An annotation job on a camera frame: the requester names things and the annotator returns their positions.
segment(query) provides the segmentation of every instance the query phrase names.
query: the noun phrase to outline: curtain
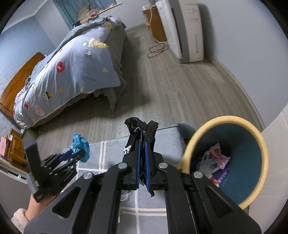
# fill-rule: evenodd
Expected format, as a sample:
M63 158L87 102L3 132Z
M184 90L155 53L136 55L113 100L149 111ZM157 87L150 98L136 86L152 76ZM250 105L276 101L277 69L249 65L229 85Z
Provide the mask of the curtain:
M74 23L78 20L78 10L85 4L90 4L91 8L101 9L105 9L110 4L116 4L115 0L53 0L53 2L69 30L73 29Z

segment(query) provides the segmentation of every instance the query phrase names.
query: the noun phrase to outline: light blue blanket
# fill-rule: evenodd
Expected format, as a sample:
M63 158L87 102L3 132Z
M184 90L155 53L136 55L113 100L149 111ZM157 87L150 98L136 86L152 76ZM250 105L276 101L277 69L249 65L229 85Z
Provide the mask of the light blue blanket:
M32 127L80 93L119 86L104 41L121 24L114 17L101 17L71 30L57 49L34 67L30 81L17 94L16 123Z

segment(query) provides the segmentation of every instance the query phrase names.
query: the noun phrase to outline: gray plaid cloth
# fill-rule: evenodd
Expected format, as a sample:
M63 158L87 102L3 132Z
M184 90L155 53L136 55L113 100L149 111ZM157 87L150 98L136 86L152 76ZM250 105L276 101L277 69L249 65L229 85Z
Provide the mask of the gray plaid cloth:
M171 165L179 163L185 149L179 129L179 125L175 124L159 129L155 136L154 151L161 153L163 160ZM102 173L112 165L122 162L127 141L128 136L90 144L90 159L86 163L79 162L78 174L68 186L85 172ZM117 233L167 234L164 191L155 191L152 198L145 186L140 185L137 191L129 191L129 198L121 202L121 223L118 224Z

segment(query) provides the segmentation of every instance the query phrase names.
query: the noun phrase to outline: yellow rim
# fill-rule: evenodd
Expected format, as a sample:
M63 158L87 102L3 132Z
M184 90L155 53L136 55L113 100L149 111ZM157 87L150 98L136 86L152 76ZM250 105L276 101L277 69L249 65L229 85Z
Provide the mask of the yellow rim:
M247 197L242 203L239 204L239 207L242 209L245 209L248 207L252 201L256 198L256 196L259 194L260 190L262 189L266 176L268 171L268 151L265 144L265 141L258 131L258 129L249 121L242 119L237 116L220 116L217 118L214 118L207 123L203 124L192 136L190 139L186 150L184 152L183 157L181 158L181 161L178 165L178 169L182 169L182 172L184 173L190 173L190 162L191 162L191 156L193 154L193 151L195 149L196 144L200 140L200 138L211 128L224 123L232 123L242 126L243 128L247 129L256 139L260 151L261 151L261 157L262 157L262 168L259 180L257 182L257 185L255 186L254 190L250 194L249 197Z

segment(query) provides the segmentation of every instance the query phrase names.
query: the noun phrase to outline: blue crumpled plastic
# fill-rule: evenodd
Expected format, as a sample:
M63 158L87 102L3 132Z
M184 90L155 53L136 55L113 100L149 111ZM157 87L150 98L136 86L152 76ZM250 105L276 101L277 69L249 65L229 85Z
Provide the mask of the blue crumpled plastic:
M80 161L83 163L87 162L90 158L90 147L88 141L79 133L74 133L72 141L73 143L70 146L70 149L73 150L74 154L80 149L85 150L85 155L80 159Z

